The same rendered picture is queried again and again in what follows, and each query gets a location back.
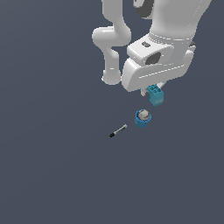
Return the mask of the teal toy building block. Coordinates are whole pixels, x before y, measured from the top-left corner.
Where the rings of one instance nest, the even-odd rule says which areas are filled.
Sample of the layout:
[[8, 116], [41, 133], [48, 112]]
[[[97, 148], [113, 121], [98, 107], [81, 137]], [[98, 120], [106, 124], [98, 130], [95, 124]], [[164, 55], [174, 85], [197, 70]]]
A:
[[164, 92], [157, 85], [148, 86], [146, 90], [149, 95], [148, 101], [153, 107], [156, 107], [164, 102]]

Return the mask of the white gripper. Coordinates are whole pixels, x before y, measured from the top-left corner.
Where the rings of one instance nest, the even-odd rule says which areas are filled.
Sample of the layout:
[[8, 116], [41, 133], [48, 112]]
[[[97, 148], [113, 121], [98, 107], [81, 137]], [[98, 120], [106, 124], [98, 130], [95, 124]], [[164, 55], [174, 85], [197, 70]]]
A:
[[193, 59], [193, 52], [187, 50], [184, 58], [177, 63], [164, 65], [156, 64], [139, 66], [133, 59], [128, 58], [122, 70], [122, 86], [128, 91], [136, 91], [141, 88], [141, 96], [145, 96], [146, 88], [157, 84], [162, 88], [168, 80], [183, 76]]

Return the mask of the blue cup with white ball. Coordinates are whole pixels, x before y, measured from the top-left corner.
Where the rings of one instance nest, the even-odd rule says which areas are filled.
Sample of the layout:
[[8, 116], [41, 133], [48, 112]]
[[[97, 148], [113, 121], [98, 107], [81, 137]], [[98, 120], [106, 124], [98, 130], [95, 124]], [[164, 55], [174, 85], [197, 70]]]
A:
[[143, 128], [145, 127], [148, 122], [151, 120], [151, 114], [146, 109], [140, 109], [136, 112], [135, 124]]

